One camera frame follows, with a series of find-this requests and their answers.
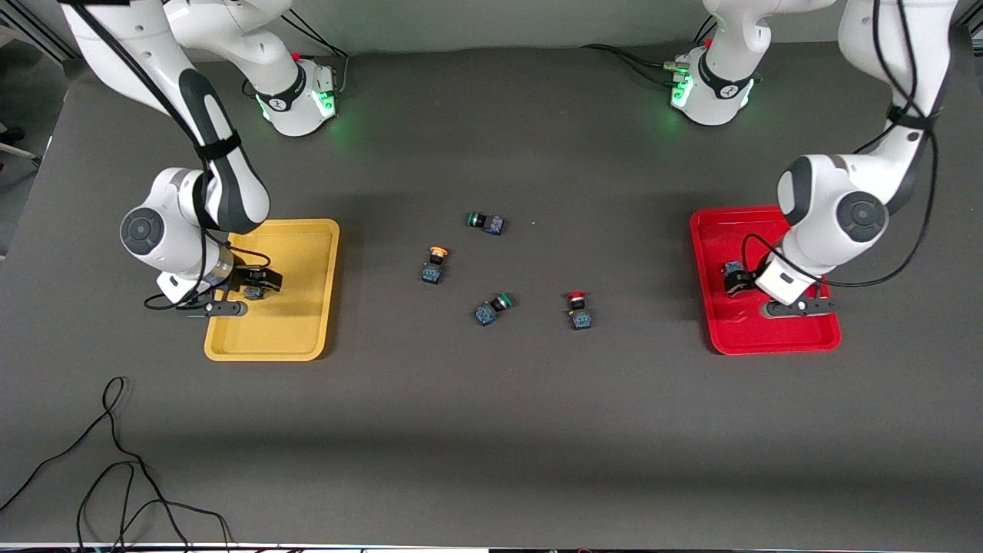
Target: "red plastic bin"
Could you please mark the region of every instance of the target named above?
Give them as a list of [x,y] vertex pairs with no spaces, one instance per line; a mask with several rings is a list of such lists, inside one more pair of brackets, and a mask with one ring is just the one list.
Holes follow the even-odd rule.
[[[700,274],[703,305],[710,340],[724,355],[829,351],[839,345],[841,334],[836,314],[771,319],[762,315],[769,301],[761,291],[730,297],[723,289],[723,264],[740,260],[741,242],[748,233],[776,243],[789,226],[773,206],[700,210],[689,220]],[[748,263],[754,264],[768,250],[748,243]],[[823,285],[823,297],[829,289]]]

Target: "gray wall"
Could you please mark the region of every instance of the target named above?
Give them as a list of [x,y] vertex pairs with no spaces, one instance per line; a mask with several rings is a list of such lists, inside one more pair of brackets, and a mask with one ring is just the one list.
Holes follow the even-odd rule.
[[[959,0],[956,13],[972,2]],[[71,39],[55,0],[25,3]],[[844,5],[840,0],[811,14],[770,18],[775,40],[836,40]],[[691,38],[707,16],[699,0],[296,0],[294,8],[351,53],[655,44]],[[323,52],[282,22],[269,28],[292,50]]]

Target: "green light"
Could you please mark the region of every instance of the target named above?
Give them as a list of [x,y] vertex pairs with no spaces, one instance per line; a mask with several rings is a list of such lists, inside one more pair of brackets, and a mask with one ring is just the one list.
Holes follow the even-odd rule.
[[751,89],[753,88],[754,88],[754,79],[751,79],[751,82],[747,84],[747,92],[744,93],[744,99],[740,100],[741,107],[747,105],[747,98],[751,97]]
[[262,118],[269,121],[269,113],[266,113],[266,106],[263,105],[259,94],[256,95],[256,102],[260,105],[260,109],[262,110]]
[[327,118],[334,115],[334,96],[331,92],[311,91],[311,97],[318,105],[318,110],[322,116]]
[[672,95],[672,105],[681,108],[686,105],[689,93],[693,90],[693,77],[687,75],[682,83],[676,85],[676,88],[679,90]]

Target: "yellow tray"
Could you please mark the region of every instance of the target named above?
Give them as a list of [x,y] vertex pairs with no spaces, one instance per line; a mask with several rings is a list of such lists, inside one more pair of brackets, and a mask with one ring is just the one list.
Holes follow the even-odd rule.
[[[269,256],[283,287],[265,299],[245,300],[249,311],[242,317],[210,319],[204,354],[213,361],[316,359],[327,336],[338,234],[329,218],[268,220],[249,234],[230,234],[233,246]],[[230,292],[228,299],[244,296]]]

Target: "gray table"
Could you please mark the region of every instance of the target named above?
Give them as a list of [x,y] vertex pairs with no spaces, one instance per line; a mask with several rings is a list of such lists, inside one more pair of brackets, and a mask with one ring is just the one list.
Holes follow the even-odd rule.
[[[838,350],[743,358],[708,347],[687,219],[770,204],[798,155],[876,134],[887,89],[835,44],[774,47],[719,129],[604,53],[485,50],[359,56],[340,117],[287,139],[234,68],[202,65],[271,216],[341,225],[329,353],[305,364],[210,362],[203,321],[141,306],[154,272],[120,246],[120,218],[195,158],[168,119],[83,75],[0,269],[0,490],[126,375],[125,443],[240,541],[978,551],[983,102],[967,43],[956,58],[916,262],[838,292]],[[837,275],[894,266],[924,192]],[[505,215],[506,234],[465,227],[470,210]],[[418,279],[434,244],[454,251],[440,287]],[[576,288],[592,292],[586,333],[566,328]],[[520,305],[473,324],[501,290]],[[0,516],[3,540],[74,539],[85,490],[118,459],[102,430]],[[92,500],[99,537],[123,485]],[[180,522],[219,539],[211,520]],[[160,513],[142,538],[175,540]]]

